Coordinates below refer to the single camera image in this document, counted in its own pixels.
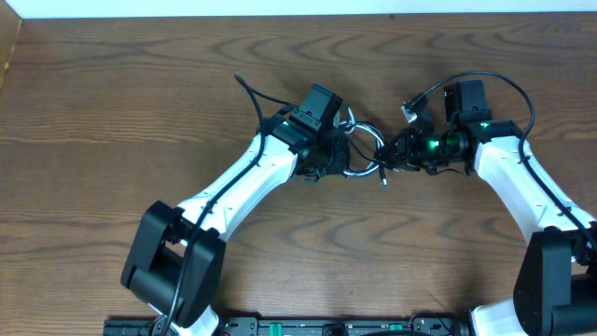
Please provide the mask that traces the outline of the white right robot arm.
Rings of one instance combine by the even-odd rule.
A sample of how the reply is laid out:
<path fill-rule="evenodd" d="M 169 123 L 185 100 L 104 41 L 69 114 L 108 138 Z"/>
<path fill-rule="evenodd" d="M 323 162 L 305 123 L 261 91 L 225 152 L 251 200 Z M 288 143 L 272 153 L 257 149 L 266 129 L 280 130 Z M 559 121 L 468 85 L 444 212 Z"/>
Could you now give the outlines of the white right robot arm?
<path fill-rule="evenodd" d="M 577 335 L 596 330 L 596 219 L 549 176 L 510 119 L 494 119 L 480 80 L 445 81 L 448 130 L 437 132 L 419 93 L 409 124 L 378 149 L 383 169 L 439 175 L 461 162 L 498 195 L 526 252 L 510 299 L 469 313 L 475 335 Z"/>

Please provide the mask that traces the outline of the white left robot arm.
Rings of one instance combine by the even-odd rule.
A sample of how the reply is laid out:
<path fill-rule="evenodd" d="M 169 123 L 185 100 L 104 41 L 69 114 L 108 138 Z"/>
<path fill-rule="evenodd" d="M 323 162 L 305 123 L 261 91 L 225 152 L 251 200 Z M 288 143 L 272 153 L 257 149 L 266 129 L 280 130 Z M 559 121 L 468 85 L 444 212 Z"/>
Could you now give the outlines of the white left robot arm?
<path fill-rule="evenodd" d="M 211 308 L 227 242 L 242 221 L 291 177 L 341 175 L 350 155 L 340 124 L 342 99 L 314 84 L 300 105 L 261 118 L 249 148 L 218 179 L 175 207 L 157 201 L 143 214 L 122 285 L 160 318 L 151 332 L 210 335 Z"/>

